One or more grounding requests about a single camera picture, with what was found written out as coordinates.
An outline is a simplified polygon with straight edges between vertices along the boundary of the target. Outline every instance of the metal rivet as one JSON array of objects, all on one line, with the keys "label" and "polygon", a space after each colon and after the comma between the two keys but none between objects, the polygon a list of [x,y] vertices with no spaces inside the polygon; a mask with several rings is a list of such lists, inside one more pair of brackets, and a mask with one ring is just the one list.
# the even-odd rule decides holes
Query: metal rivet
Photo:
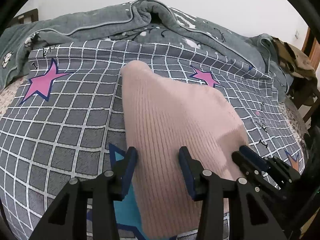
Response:
[{"label": "metal rivet", "polygon": [[72,178],[72,179],[69,180],[69,183],[70,183],[71,185],[74,185],[74,184],[76,184],[77,182],[78,182],[78,179],[77,179],[77,178]]},{"label": "metal rivet", "polygon": [[113,171],[106,171],[104,173],[104,176],[106,176],[106,177],[111,177],[112,175],[113,175]]},{"label": "metal rivet", "polygon": [[203,171],[202,171],[202,174],[203,174],[204,176],[211,176],[211,175],[212,175],[212,172],[209,171],[209,170],[203,170]]},{"label": "metal rivet", "polygon": [[245,178],[239,178],[238,181],[240,184],[247,184],[247,180]]}]

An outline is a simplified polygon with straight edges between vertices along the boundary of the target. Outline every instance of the pink ribbed fabric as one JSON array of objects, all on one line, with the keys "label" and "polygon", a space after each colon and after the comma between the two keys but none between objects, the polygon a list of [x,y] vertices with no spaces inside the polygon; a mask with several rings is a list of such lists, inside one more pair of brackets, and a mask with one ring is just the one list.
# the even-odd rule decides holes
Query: pink ribbed fabric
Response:
[{"label": "pink ribbed fabric", "polygon": [[127,146],[138,151],[132,183],[143,231],[155,239],[193,230],[202,203],[188,195],[179,148],[187,146],[205,169],[236,180],[241,172],[231,153],[248,144],[243,122],[215,88],[161,77],[140,61],[121,73]]}]

